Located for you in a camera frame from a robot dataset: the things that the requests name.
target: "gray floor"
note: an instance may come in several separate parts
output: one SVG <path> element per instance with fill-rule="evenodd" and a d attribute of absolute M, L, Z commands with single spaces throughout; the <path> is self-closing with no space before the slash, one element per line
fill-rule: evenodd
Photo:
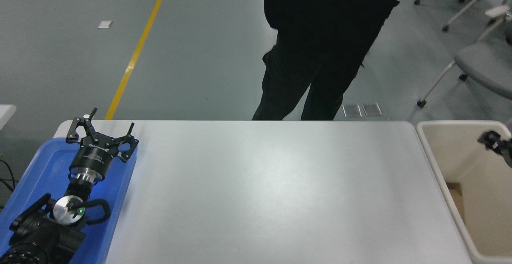
<path fill-rule="evenodd" d="M 335 120 L 506 122 L 511 102 L 458 81 L 457 68 L 424 109 L 415 105 L 454 52 L 483 31 L 484 11 L 501 0 L 480 1 L 448 33 L 441 27 L 462 8 L 457 0 L 413 1 L 394 9 L 345 94 L 345 104 L 378 102 L 383 115 L 345 118 L 340 111 Z M 0 3 L 0 103 L 18 107 L 0 131 L 0 154 L 20 178 L 61 122 L 93 107 L 98 119 L 105 116 L 155 0 Z M 97 29 L 101 20 L 114 23 Z M 163 0 L 114 118 L 250 120 L 261 96 L 261 57 L 275 35 L 263 0 Z M 298 120 L 303 103 L 286 120 Z M 6 199 L 2 188 L 0 203 Z"/>

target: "white table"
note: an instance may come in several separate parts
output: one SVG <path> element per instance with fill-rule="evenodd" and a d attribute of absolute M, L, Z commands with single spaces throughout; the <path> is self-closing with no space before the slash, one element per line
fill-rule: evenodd
<path fill-rule="evenodd" d="M 0 130 L 16 112 L 16 106 L 0 104 Z"/>
<path fill-rule="evenodd" d="M 93 124 L 119 137 L 130 121 Z M 135 121 L 134 135 L 108 264 L 471 263 L 407 122 Z"/>

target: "person's leg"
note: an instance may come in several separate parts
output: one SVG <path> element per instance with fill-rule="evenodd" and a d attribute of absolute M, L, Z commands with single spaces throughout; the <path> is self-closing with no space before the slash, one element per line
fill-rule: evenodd
<path fill-rule="evenodd" d="M 267 67 L 263 95 L 252 119 L 282 120 L 293 111 L 329 54 L 284 43 L 278 36 L 276 45 L 263 56 Z"/>
<path fill-rule="evenodd" d="M 333 53 L 311 83 L 301 120 L 333 120 L 360 67 L 352 59 Z"/>
<path fill-rule="evenodd" d="M 343 94 L 357 75 L 357 71 L 377 38 L 384 21 L 382 15 L 364 24 L 365 27 L 346 27 L 349 43 L 343 51 L 333 52 L 319 69 L 311 83 L 301 120 L 333 120 L 340 109 Z"/>

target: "white bin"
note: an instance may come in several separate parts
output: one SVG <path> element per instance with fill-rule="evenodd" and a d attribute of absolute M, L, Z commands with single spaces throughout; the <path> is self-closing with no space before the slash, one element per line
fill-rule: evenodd
<path fill-rule="evenodd" d="M 510 131 L 479 120 L 424 121 L 416 129 L 473 262 L 512 264 L 512 169 L 477 142 L 489 130 L 508 140 Z M 460 184 L 464 220 L 447 182 Z"/>

